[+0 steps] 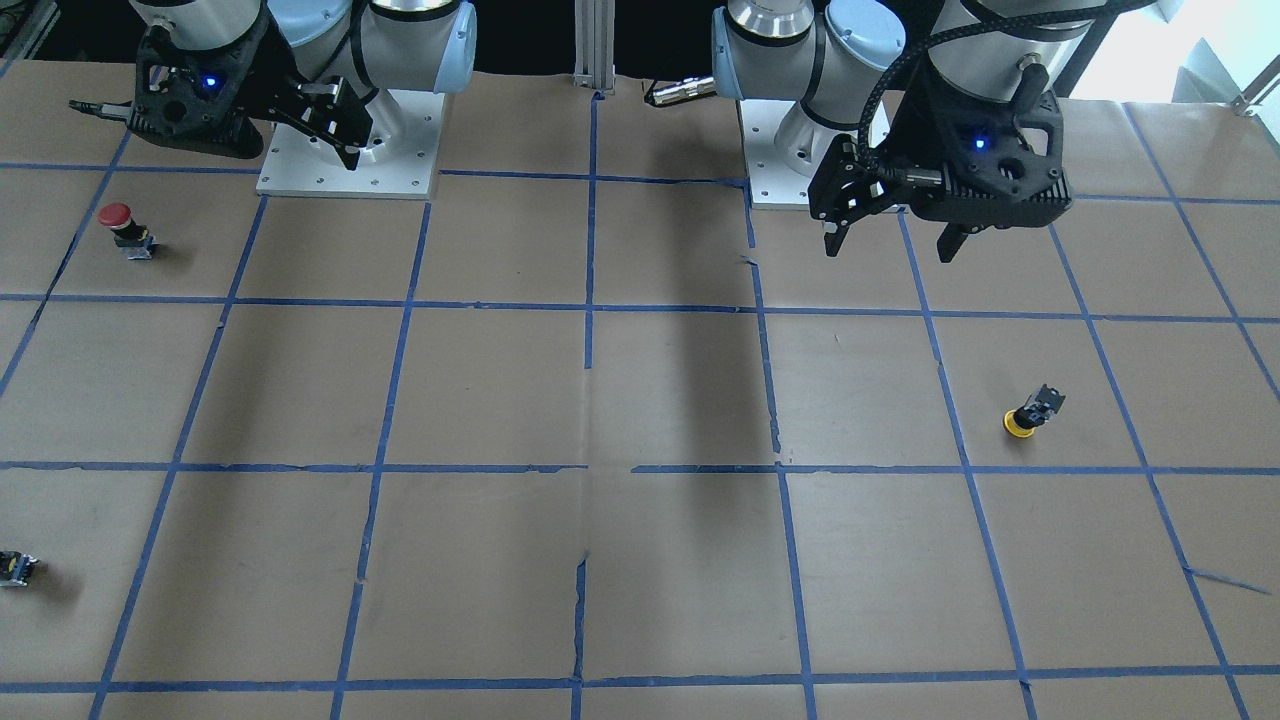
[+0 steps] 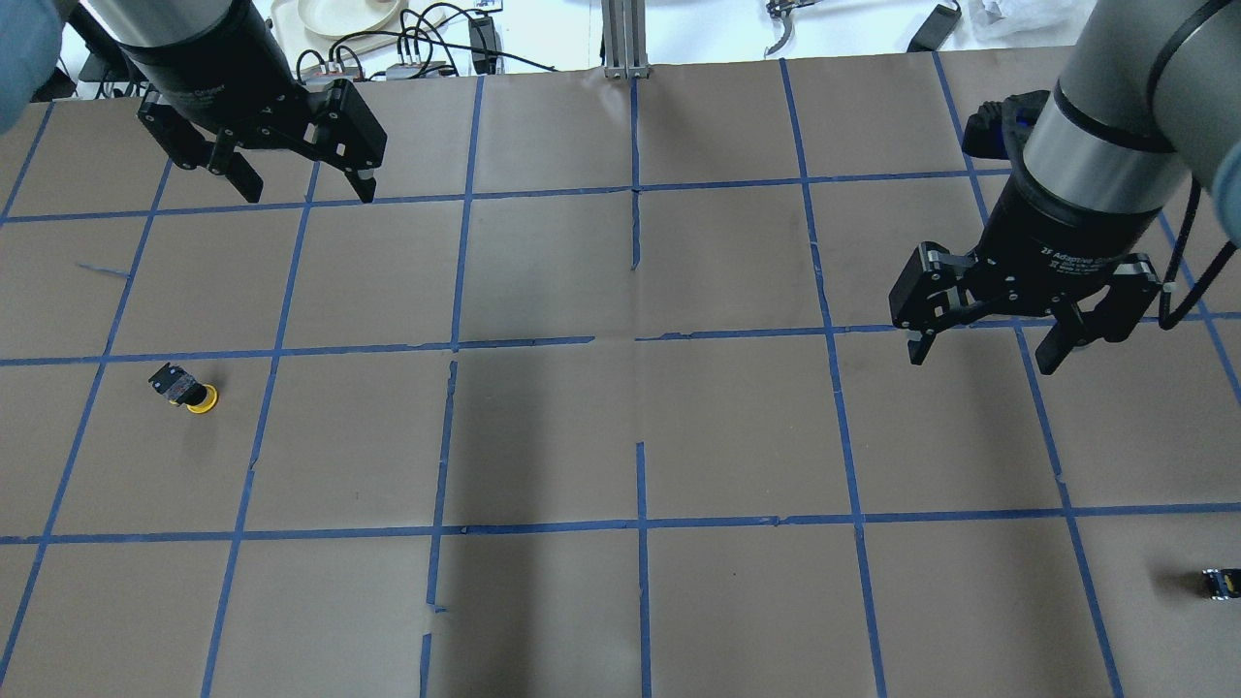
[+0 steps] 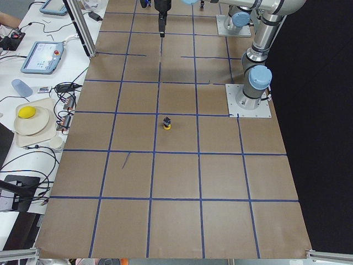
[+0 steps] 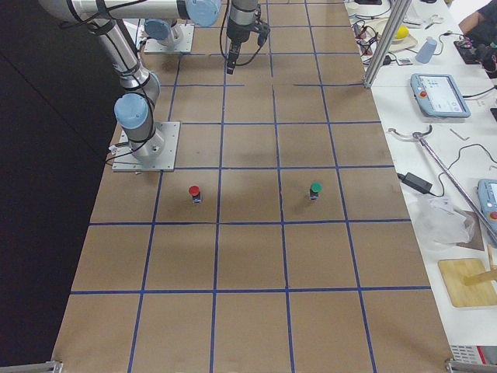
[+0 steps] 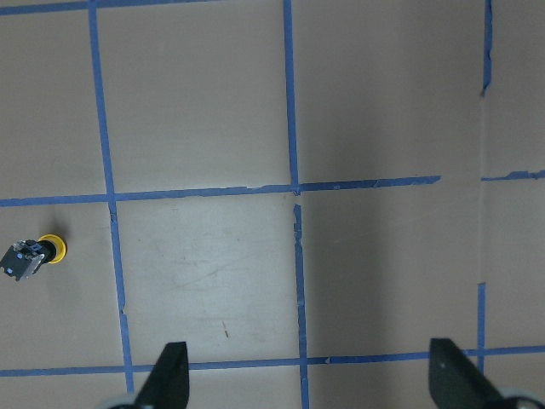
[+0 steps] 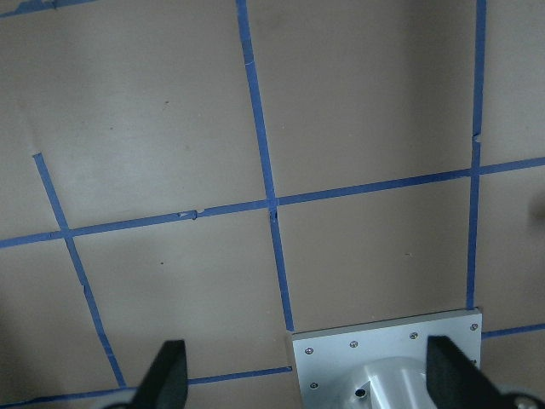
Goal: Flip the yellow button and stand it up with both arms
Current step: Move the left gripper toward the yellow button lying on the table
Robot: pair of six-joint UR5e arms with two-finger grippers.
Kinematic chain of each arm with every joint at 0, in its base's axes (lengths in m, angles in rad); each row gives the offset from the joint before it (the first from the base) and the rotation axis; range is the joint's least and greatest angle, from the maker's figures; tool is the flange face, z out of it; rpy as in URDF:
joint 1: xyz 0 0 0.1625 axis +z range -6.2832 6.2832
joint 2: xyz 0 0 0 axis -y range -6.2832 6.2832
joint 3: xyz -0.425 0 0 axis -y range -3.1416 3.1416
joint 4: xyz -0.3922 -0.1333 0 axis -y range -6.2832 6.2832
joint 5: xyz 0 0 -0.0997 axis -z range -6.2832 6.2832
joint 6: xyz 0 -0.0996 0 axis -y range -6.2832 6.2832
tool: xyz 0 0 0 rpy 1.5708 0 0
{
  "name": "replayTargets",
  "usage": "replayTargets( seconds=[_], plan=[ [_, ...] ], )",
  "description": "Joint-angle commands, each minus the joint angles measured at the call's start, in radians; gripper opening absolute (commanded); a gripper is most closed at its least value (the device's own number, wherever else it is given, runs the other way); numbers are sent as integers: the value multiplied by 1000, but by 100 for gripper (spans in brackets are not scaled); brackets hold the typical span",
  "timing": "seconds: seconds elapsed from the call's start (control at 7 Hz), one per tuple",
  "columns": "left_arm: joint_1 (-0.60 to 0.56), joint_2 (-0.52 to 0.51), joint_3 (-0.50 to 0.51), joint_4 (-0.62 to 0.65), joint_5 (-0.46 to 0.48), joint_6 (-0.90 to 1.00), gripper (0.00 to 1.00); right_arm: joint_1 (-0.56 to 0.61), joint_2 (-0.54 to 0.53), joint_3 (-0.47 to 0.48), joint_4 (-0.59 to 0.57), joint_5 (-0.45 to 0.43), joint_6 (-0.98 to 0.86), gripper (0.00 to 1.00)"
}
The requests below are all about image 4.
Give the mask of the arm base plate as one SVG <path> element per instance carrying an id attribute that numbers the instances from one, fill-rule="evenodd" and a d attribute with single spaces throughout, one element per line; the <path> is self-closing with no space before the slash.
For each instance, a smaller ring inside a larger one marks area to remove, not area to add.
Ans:
<path id="1" fill-rule="evenodd" d="M 176 24 L 171 28 L 165 24 L 155 30 L 151 26 L 146 27 L 145 31 L 148 35 L 144 47 L 146 54 L 188 54 L 191 51 L 193 25 Z"/>
<path id="2" fill-rule="evenodd" d="M 121 131 L 120 140 L 126 145 L 116 150 L 112 159 L 114 172 L 172 172 L 175 168 L 180 122 L 155 122 L 155 134 L 139 150 L 130 153 L 128 138 Z"/>

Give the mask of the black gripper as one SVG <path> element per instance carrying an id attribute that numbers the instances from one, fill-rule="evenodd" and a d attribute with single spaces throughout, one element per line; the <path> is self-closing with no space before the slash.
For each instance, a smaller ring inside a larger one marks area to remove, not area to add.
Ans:
<path id="1" fill-rule="evenodd" d="M 257 0 L 233 0 L 231 2 L 227 35 L 231 40 L 228 52 L 226 72 L 232 75 L 235 71 L 241 50 L 239 42 L 246 42 L 255 25 Z"/>

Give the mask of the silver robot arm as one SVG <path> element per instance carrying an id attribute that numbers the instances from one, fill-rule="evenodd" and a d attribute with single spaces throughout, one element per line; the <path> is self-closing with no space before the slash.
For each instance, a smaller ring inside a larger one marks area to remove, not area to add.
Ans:
<path id="1" fill-rule="evenodd" d="M 142 164 L 158 158 L 165 136 L 154 119 L 160 94 L 158 77 L 143 65 L 123 21 L 125 19 L 189 19 L 211 26 L 221 10 L 219 1 L 41 1 L 49 14 L 68 30 L 85 26 L 96 36 L 113 64 L 125 95 L 114 106 L 130 150 L 112 157 L 129 158 Z"/>
<path id="2" fill-rule="evenodd" d="M 184 10 L 187 18 L 199 26 L 212 26 L 221 11 L 220 1 L 181 1 L 178 9 Z M 227 52 L 221 56 L 226 61 L 226 72 L 231 75 L 241 64 L 238 58 L 242 44 L 249 40 L 251 34 L 258 36 L 257 45 L 261 49 L 270 34 L 270 26 L 261 18 L 261 6 L 257 1 L 228 1 L 225 9 L 220 34 L 230 40 Z M 176 21 L 166 19 L 146 19 L 144 31 L 148 37 L 166 47 L 177 44 L 182 35 Z"/>

